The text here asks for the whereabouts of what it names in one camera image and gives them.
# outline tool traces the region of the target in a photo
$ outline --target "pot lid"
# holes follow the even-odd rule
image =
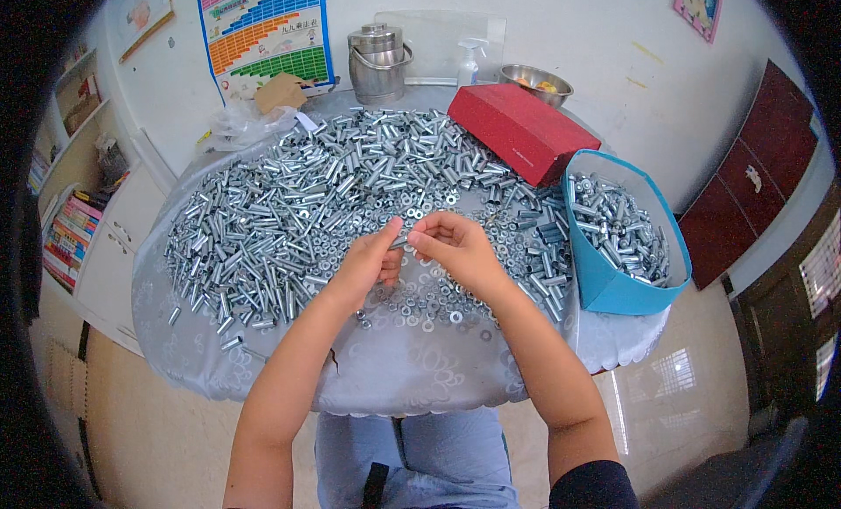
[[[362,29],[348,35],[347,41],[352,46],[402,46],[403,30],[399,27],[389,27],[385,22],[364,24]]]

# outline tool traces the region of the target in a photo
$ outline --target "blue jeans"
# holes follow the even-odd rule
[[[359,507],[373,462],[389,467],[384,509],[519,506],[496,409],[407,417],[400,426],[398,434],[387,417],[319,415],[322,507]]]

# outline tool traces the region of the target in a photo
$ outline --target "spray bottle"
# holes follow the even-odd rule
[[[489,45],[489,42],[481,38],[465,38],[458,42],[458,45],[464,48],[464,56],[462,62],[458,65],[456,85],[459,88],[461,86],[472,86],[476,83],[476,75],[478,74],[475,52],[478,49],[482,52],[483,57],[487,57],[484,48]]]

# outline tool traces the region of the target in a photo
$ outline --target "metal bowl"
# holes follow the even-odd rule
[[[531,87],[524,86],[516,81],[516,78],[523,78]],[[556,88],[558,93],[549,93],[542,89],[537,89],[535,86],[541,82],[549,82]],[[542,69],[531,66],[521,66],[520,64],[509,64],[502,66],[499,69],[499,83],[515,83],[529,93],[538,97],[543,104],[549,104],[557,109],[561,107],[566,99],[573,94],[573,87],[569,82],[561,77],[557,77],[552,73],[547,73]]]

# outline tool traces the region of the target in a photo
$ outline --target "blue paper container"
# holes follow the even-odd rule
[[[669,279],[666,288],[636,281],[616,270],[575,225],[573,195],[569,192],[569,183],[564,180],[563,194],[567,201],[569,238],[573,245],[581,307],[586,311],[625,315],[656,314],[664,310],[689,283],[692,263],[689,262],[689,252],[678,223],[671,209],[668,209],[663,194],[646,172],[606,153],[586,149],[575,153],[567,166],[565,179],[577,172],[588,176],[597,172],[625,186],[636,199],[637,205],[648,211],[654,230],[657,230],[657,226],[663,227],[669,246]]]

